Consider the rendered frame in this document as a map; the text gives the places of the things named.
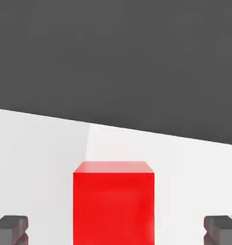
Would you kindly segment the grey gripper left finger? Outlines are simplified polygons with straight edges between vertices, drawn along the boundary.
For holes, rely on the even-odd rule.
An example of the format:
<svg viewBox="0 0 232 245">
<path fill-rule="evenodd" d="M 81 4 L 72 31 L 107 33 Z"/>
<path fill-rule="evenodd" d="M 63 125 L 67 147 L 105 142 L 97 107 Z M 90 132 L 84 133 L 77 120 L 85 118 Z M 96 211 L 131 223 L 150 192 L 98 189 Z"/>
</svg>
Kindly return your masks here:
<svg viewBox="0 0 232 245">
<path fill-rule="evenodd" d="M 28 245 L 28 217 L 4 215 L 0 219 L 0 245 Z"/>
</svg>

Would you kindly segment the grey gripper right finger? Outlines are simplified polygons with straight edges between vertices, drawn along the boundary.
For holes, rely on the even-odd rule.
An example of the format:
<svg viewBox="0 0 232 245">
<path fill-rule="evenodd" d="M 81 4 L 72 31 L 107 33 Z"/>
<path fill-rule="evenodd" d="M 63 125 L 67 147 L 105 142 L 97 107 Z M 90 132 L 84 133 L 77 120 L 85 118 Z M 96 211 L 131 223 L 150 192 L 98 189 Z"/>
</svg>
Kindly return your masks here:
<svg viewBox="0 0 232 245">
<path fill-rule="evenodd" d="M 205 216 L 204 245 L 232 245 L 232 218 L 227 215 Z"/>
</svg>

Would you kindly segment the small red cube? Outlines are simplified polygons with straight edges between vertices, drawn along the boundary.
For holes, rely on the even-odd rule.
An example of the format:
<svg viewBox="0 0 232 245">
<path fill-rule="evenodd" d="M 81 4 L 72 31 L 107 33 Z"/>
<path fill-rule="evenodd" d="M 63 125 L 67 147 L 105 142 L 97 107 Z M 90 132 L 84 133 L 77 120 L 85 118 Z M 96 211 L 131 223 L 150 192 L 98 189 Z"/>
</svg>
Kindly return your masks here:
<svg viewBox="0 0 232 245">
<path fill-rule="evenodd" d="M 145 161 L 84 161 L 73 173 L 73 245 L 154 245 L 154 208 Z"/>
</svg>

